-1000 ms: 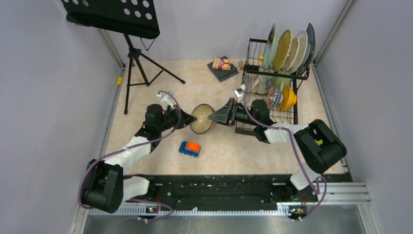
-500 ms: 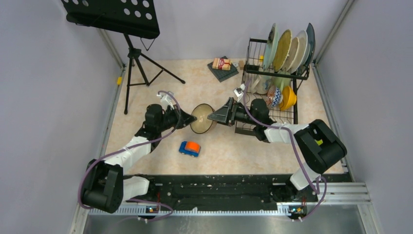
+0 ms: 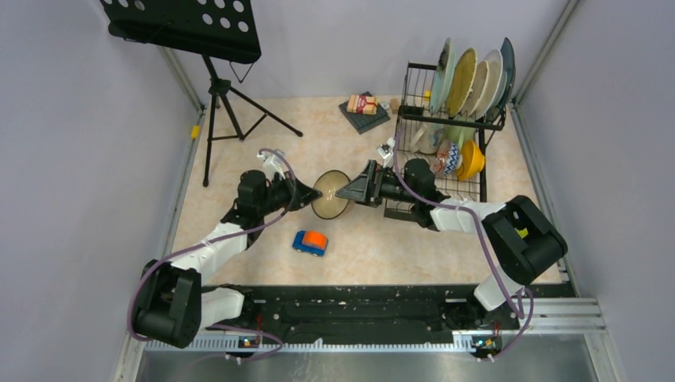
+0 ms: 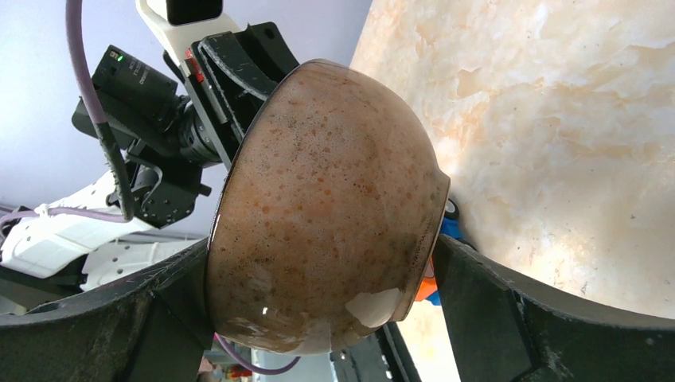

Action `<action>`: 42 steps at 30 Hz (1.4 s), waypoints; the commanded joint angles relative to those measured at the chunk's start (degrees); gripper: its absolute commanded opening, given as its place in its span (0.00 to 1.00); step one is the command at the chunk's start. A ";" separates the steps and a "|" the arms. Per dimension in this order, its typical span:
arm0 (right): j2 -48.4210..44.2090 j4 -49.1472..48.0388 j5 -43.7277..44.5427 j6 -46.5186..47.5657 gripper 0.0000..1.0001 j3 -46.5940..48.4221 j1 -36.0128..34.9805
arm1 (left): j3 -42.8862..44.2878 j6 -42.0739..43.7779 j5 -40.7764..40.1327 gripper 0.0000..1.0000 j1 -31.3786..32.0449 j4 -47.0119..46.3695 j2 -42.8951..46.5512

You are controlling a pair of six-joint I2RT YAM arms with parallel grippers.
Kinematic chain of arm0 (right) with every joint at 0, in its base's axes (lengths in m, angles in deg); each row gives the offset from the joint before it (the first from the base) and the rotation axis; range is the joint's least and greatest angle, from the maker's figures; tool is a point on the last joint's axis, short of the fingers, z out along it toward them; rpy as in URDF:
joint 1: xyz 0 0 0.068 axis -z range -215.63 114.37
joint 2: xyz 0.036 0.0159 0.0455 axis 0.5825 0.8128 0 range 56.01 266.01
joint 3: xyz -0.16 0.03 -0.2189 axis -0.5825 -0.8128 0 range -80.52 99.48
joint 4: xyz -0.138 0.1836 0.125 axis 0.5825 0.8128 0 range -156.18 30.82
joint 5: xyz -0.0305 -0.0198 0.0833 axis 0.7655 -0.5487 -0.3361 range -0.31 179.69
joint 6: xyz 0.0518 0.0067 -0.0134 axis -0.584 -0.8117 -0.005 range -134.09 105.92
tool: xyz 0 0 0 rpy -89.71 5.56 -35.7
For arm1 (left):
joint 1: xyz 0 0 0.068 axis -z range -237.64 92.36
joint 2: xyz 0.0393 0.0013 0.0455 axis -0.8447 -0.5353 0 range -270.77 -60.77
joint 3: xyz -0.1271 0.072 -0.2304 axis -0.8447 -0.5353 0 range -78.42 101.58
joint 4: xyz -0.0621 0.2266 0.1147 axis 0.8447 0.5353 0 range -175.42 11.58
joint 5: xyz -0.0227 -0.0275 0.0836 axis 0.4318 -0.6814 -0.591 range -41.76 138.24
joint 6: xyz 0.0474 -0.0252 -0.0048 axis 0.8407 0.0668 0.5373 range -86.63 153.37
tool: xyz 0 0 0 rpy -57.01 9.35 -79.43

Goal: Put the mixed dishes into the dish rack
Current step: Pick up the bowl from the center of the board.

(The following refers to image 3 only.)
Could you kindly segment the brown speckled cream bowl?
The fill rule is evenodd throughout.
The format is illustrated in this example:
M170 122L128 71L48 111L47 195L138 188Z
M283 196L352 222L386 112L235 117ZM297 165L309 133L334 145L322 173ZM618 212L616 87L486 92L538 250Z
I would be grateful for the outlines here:
M322 196L311 203L314 214L323 220L333 220L348 213L355 202L337 197L337 191L348 185L351 179L340 170L330 170L322 174L314 183L314 188Z

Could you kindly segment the blue orange toy car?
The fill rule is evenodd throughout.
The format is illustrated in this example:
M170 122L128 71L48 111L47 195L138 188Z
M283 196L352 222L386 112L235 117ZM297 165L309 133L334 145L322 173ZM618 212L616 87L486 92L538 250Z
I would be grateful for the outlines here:
M296 233L292 247L299 252L323 257L328 243L328 238L320 232L301 230Z

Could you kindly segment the beige mug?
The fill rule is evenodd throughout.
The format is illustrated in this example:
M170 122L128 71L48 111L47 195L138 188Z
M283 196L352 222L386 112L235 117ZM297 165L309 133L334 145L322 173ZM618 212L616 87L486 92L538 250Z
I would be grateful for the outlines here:
M445 139L445 130L443 124L419 121L409 141L410 150L421 154L436 154Z

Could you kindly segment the red patterned brown bowl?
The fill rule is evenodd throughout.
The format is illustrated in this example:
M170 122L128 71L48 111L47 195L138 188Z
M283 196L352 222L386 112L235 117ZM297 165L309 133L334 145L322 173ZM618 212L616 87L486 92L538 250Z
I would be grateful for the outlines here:
M461 164L462 155L458 145L451 140L443 140L436 152L433 172L437 175L448 175L455 172Z

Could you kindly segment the black wire dish rack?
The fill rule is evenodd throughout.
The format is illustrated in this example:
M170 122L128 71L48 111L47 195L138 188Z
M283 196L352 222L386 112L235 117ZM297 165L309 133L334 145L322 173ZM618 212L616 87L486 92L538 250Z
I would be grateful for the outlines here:
M399 166L405 162L421 158L432 164L435 155L423 154L412 149L412 138L421 123L431 125L439 123L444 127L470 127L474 129L472 141L478 144L480 151L487 154L487 145L496 131L501 131L505 125L505 106L492 109L488 114L475 123L469 123L463 117L451 119L445 110L439 116L432 117L430 112L430 98L425 95L430 91L434 82L436 67L433 64L409 62L407 64L404 85L401 96L401 105L396 118L395 133L400 135L400 144L396 152ZM435 185L441 193L459 200L487 201L487 168L474 176L460 181L455 173L438 174Z

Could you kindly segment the light green mug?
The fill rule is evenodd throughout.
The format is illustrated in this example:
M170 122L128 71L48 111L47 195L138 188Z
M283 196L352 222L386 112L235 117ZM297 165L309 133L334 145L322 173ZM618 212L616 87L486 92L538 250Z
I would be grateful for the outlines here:
M465 142L474 138L474 134L475 129L473 127L447 125L445 128L446 139L453 142L459 150L462 149Z

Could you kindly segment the yellow bowl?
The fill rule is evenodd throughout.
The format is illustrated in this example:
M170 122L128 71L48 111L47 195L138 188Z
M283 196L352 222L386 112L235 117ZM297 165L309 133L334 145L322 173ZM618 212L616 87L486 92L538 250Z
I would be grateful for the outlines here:
M456 176L460 181L468 180L484 169L486 158L475 141L466 141L462 145L460 154L462 164L456 170Z

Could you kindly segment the light green round plate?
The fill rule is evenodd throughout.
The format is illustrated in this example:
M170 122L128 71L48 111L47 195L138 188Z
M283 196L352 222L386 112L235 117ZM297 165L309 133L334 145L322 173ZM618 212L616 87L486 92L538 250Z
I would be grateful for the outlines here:
M450 93L455 72L455 47L451 38L447 38L439 54L435 75L431 86L429 111L431 115L441 112Z

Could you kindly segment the yellow-rimmed patterned plate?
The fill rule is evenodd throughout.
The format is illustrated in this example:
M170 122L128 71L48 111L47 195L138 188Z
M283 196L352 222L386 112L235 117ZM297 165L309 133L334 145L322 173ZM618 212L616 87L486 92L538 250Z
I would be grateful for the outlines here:
M466 102L473 86L477 66L477 51L475 48L468 48L455 65L451 88L446 101L449 117L455 117Z

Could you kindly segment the cream floral ceramic plate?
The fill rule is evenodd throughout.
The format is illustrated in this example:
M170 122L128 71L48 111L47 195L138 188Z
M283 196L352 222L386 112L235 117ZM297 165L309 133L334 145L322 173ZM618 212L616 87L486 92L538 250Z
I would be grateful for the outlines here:
M474 113L478 109L478 104L490 77L490 66L486 60L478 63L474 81L466 102L463 104L459 117L461 120L474 119Z

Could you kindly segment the teal square plate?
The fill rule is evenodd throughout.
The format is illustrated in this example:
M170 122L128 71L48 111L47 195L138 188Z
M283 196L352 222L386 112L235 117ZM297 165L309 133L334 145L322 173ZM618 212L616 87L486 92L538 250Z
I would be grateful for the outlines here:
M486 120L494 122L502 111L504 111L509 97L512 94L515 77L516 77L516 60L515 52L511 40L508 37L504 38L500 48L502 55L502 77L497 91L498 98L494 100L494 104L487 114Z

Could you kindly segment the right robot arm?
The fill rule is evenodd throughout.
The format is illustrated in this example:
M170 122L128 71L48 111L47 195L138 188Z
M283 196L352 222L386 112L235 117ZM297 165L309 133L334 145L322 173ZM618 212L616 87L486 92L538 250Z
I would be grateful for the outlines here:
M364 171L335 193L336 197L376 207L384 200L408 203L414 221L435 232L475 234L490 276L473 291L466 316L478 328L498 319L498 307L568 253L568 244L527 196L502 203L454 201L436 187L435 174L423 159L404 169L371 160Z

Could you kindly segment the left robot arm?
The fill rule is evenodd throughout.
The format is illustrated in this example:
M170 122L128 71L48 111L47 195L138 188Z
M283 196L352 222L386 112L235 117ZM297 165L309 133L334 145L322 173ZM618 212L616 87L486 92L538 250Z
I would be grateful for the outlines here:
M269 225L266 216L303 209L322 195L291 173L272 179L260 170L243 173L232 207L202 241L146 264L127 311L130 335L183 349L199 331L224 320L237 329L249 327L256 309L244 293L204 281L256 242Z

